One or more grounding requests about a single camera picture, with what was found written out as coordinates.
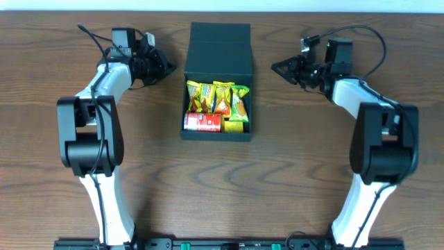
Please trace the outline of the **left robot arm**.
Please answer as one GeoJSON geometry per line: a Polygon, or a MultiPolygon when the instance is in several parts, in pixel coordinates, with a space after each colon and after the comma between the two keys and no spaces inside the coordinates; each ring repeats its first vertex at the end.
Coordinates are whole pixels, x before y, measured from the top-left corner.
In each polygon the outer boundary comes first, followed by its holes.
{"type": "Polygon", "coordinates": [[[56,240],[54,249],[150,249],[157,244],[138,237],[121,189],[124,142],[117,104],[136,80],[155,85],[175,66],[151,33],[117,27],[109,41],[110,47],[99,49],[102,57],[90,83],[57,102],[61,161],[87,190],[100,233],[93,240],[56,240]]]}

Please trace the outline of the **black gift box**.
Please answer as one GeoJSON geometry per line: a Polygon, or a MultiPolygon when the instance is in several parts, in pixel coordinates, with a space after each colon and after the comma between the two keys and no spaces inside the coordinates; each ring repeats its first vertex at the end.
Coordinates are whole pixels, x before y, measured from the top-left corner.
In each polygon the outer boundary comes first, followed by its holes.
{"type": "Polygon", "coordinates": [[[182,118],[184,121],[190,100],[187,81],[212,83],[233,82],[249,87],[243,98],[249,121],[243,133],[180,131],[183,140],[249,142],[253,136],[254,63],[250,45],[250,24],[193,22],[184,68],[182,86],[182,118]]]}

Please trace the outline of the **small yellow candy packet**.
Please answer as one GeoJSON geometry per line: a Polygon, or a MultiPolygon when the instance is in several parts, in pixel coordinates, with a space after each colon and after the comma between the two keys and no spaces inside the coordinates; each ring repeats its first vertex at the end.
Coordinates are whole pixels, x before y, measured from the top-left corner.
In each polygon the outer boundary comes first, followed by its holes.
{"type": "Polygon", "coordinates": [[[222,121],[222,132],[223,133],[243,133],[244,123],[239,121],[230,121],[229,119],[224,119],[222,121]]]}

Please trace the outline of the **green orange snack packet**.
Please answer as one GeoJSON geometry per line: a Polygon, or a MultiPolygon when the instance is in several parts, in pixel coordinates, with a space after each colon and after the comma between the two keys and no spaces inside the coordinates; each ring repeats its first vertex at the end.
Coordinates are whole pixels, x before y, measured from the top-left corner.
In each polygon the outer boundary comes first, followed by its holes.
{"type": "Polygon", "coordinates": [[[233,85],[231,89],[232,107],[229,120],[234,122],[248,122],[249,118],[243,98],[250,92],[250,89],[244,85],[233,85]]]}

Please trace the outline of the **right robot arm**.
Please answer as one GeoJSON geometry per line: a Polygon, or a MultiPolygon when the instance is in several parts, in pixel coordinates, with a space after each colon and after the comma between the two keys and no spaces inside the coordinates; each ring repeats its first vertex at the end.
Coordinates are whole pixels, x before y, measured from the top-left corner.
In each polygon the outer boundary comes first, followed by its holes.
{"type": "Polygon", "coordinates": [[[318,36],[303,38],[300,55],[271,66],[290,84],[305,91],[319,89],[355,119],[349,154],[352,184],[318,248],[398,248],[390,240],[372,243],[368,235],[384,202],[418,166],[418,109],[386,98],[352,74],[351,39],[328,40],[324,64],[315,62],[319,42],[318,36]]]}

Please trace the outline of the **red soda can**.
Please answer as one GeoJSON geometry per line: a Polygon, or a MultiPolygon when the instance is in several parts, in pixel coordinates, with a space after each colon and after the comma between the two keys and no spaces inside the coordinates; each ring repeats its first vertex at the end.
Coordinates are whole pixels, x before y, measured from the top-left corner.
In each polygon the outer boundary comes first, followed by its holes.
{"type": "Polygon", "coordinates": [[[191,112],[185,115],[186,131],[220,132],[222,117],[219,114],[191,112]]]}

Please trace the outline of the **yellow chocolate wafer packet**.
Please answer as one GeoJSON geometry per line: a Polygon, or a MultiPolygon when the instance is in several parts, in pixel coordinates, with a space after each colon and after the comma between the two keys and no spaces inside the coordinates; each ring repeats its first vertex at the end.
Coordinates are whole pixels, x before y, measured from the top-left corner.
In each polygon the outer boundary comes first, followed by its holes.
{"type": "Polygon", "coordinates": [[[203,113],[212,113],[214,97],[216,92],[215,84],[201,83],[200,103],[203,113]]]}

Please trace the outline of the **yellow orange snack packet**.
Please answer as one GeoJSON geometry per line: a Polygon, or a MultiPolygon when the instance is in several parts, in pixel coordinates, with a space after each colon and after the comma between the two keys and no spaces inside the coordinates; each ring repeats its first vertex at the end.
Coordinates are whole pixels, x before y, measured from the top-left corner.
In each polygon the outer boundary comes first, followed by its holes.
{"type": "Polygon", "coordinates": [[[231,116],[231,89],[234,82],[214,81],[213,84],[216,86],[216,105],[214,107],[214,113],[225,117],[231,116]]]}

